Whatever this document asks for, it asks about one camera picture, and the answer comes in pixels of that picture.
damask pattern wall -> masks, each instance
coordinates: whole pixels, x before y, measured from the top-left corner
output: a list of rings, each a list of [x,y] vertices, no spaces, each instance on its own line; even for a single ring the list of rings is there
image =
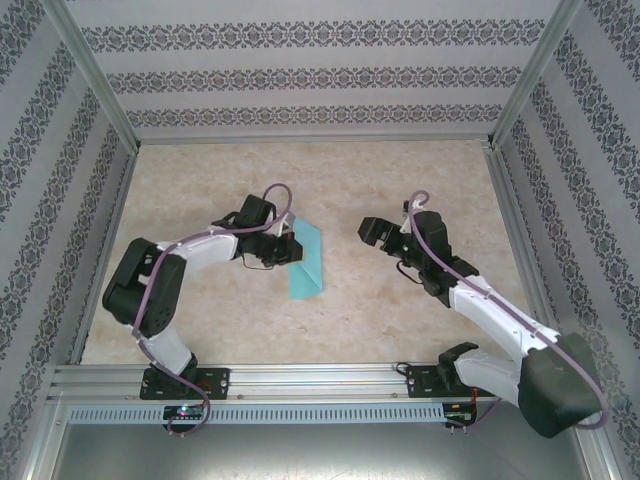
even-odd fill
[[[557,3],[67,4],[151,140],[488,134]]]
[[[558,327],[591,344],[640,478],[640,2],[587,0],[502,145]]]
[[[0,479],[69,361],[128,153],[36,0],[0,0]]]

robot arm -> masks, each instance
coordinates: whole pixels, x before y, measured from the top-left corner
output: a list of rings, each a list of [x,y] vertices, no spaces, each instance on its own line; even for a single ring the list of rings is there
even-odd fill
[[[408,202],[405,202],[404,213],[408,215]],[[544,334],[592,378],[597,378],[591,351],[582,337],[576,334],[561,336],[495,293],[476,268],[452,255],[446,226],[438,213],[420,211],[415,214],[415,221],[427,245],[450,269],[481,287],[482,291],[491,292],[491,297],[505,302],[529,328]],[[466,385],[488,391],[519,407],[529,425],[549,438],[600,411],[593,390],[565,360],[531,330],[516,323],[488,296],[458,281],[435,263],[411,232],[408,220],[401,227],[381,218],[367,217],[358,234],[371,246],[381,241],[380,249],[399,259],[398,267],[403,265],[418,270],[427,293],[476,323],[511,359],[490,355],[466,342],[440,355],[441,384],[449,389]]]
[[[195,355],[170,324],[182,283],[187,277],[214,263],[234,260],[245,254],[256,256],[267,268],[302,259],[302,246],[291,231],[295,218],[292,214],[269,231],[237,233],[238,229],[266,225],[275,218],[275,212],[272,203],[249,195],[239,212],[232,212],[208,227],[210,232],[216,232],[215,235],[179,245],[166,256],[140,325],[140,342],[169,371],[189,379],[197,367]],[[236,233],[225,233],[227,230]],[[133,327],[151,271],[162,251],[170,245],[173,242],[156,244],[144,238],[131,242],[102,298],[102,305],[118,322]],[[183,389],[180,384],[175,387]]]

beige tabletop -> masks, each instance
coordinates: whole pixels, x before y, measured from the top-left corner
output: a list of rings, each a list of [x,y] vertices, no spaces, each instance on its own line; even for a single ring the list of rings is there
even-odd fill
[[[402,202],[416,189],[431,193],[454,254],[526,311],[474,141],[144,146],[107,278],[134,238],[195,233],[274,182],[287,183],[294,213],[322,230],[325,291],[291,300],[286,267],[254,271],[240,260],[196,273],[183,284],[173,324],[200,363],[429,362],[463,341],[499,352],[471,321],[400,276],[395,259],[360,241],[363,217],[401,223]],[[285,196],[270,199],[282,206]],[[147,362],[100,305],[83,363]]]

mounting plate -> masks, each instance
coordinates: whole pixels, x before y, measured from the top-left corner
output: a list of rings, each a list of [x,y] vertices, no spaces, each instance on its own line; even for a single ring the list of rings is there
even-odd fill
[[[197,386],[202,388],[210,400],[226,400],[229,392],[230,370],[228,368],[198,368],[196,372]],[[175,391],[165,391],[160,385],[156,371],[147,368],[142,376],[140,398],[142,400],[198,400],[200,395],[189,390],[186,395],[179,395]]]
[[[471,397],[471,387],[460,385],[448,390],[438,374],[437,365],[409,365],[405,371],[409,398]],[[495,397],[478,389],[479,397]]]

metal grate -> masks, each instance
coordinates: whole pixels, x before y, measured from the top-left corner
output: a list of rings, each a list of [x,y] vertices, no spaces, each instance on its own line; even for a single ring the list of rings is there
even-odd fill
[[[163,405],[77,406],[73,425],[144,425],[162,423]],[[345,404],[345,405],[214,405],[208,423],[238,424],[334,424],[443,422],[441,403]],[[181,424],[195,420],[177,421]]]

